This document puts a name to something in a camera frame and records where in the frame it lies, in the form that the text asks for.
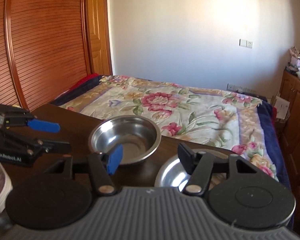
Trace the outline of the wooden sideboard cabinet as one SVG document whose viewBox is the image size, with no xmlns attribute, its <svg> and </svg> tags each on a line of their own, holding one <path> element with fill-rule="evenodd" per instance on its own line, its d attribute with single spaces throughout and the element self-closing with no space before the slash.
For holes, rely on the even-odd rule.
<svg viewBox="0 0 300 240">
<path fill-rule="evenodd" d="M 290 116 L 279 143 L 296 197 L 295 220 L 300 221 L 300 79 L 286 70 L 283 72 L 280 97 L 289 102 Z"/>
</svg>

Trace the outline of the wooden slatted wardrobe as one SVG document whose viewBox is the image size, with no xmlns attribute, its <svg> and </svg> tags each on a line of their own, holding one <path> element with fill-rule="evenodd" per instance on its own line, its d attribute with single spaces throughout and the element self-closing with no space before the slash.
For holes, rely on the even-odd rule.
<svg viewBox="0 0 300 240">
<path fill-rule="evenodd" d="M 0 0 L 0 103 L 33 110 L 112 72 L 107 0 Z"/>
</svg>

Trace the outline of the small stainless steel bowl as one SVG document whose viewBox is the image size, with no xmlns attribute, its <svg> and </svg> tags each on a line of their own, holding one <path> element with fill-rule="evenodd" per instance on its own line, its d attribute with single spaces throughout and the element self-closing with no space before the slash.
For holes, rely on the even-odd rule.
<svg viewBox="0 0 300 240">
<path fill-rule="evenodd" d="M 91 152 L 108 152 L 123 146 L 121 165 L 144 161 L 159 147 L 161 132 L 156 123 L 142 116 L 123 115 L 99 124 L 90 133 L 88 147 Z"/>
</svg>

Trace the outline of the floral storage box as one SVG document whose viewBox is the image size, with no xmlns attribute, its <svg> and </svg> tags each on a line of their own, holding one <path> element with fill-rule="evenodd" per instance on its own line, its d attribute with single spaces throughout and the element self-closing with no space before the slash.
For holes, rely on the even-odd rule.
<svg viewBox="0 0 300 240">
<path fill-rule="evenodd" d="M 300 70 L 300 50 L 296 47 L 289 49 L 290 53 L 290 64 Z"/>
</svg>

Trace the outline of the white paper bag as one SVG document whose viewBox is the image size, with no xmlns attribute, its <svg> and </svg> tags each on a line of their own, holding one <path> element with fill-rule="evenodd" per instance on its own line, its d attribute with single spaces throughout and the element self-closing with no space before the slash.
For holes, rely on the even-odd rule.
<svg viewBox="0 0 300 240">
<path fill-rule="evenodd" d="M 276 117 L 280 120 L 285 120 L 288 110 L 289 110 L 289 105 L 290 102 L 279 97 L 279 96 L 275 96 L 274 99 L 274 107 L 277 110 L 277 115 Z"/>
</svg>

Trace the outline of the white wall switch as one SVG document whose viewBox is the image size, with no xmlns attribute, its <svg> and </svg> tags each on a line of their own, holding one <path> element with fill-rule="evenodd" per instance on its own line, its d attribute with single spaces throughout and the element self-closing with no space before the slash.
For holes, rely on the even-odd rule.
<svg viewBox="0 0 300 240">
<path fill-rule="evenodd" d="M 253 42 L 252 41 L 247 41 L 247 40 L 243 40 L 243 39 L 239 40 L 239 45 L 241 47 L 245 47 L 245 48 L 250 48 L 250 49 L 253 48 Z"/>
</svg>

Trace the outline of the large stainless steel bowl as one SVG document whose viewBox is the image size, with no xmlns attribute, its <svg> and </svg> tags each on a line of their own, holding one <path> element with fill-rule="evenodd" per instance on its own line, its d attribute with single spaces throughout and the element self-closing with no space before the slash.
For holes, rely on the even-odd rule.
<svg viewBox="0 0 300 240">
<path fill-rule="evenodd" d="M 216 150 L 208 150 L 204 148 L 193 149 L 195 153 L 203 153 L 209 152 L 221 159 L 228 159 L 228 156 L 224 153 L 218 152 Z M 178 155 L 174 155 L 164 165 L 160 168 L 154 186 L 155 187 L 177 187 L 181 192 L 187 182 L 189 181 L 190 175 L 184 170 Z M 211 190 L 214 186 L 220 184 L 225 181 L 226 174 L 225 173 L 213 173 L 209 190 Z"/>
</svg>

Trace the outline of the floral bed blanket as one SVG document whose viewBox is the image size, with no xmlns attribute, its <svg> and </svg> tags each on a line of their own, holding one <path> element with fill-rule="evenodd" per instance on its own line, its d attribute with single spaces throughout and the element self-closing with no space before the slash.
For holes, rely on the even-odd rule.
<svg viewBox="0 0 300 240">
<path fill-rule="evenodd" d="M 67 90 L 52 104 L 100 120 L 119 115 L 149 118 L 164 136 L 231 150 L 283 185 L 290 185 L 273 125 L 274 109 L 261 98 L 99 75 Z"/>
</svg>

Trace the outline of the red folded cloth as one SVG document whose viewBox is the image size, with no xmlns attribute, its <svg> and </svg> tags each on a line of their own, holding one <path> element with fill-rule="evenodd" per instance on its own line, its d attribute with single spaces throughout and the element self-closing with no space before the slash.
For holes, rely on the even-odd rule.
<svg viewBox="0 0 300 240">
<path fill-rule="evenodd" d="M 75 88 L 77 88 L 78 86 L 86 83 L 87 81 L 93 79 L 93 78 L 96 78 L 98 77 L 99 74 L 98 73 L 93 73 L 93 74 L 90 74 L 90 75 L 87 75 L 86 77 L 83 77 L 82 79 L 80 79 L 78 82 L 76 82 L 73 86 L 71 86 L 68 91 L 72 91 L 74 90 Z"/>
</svg>

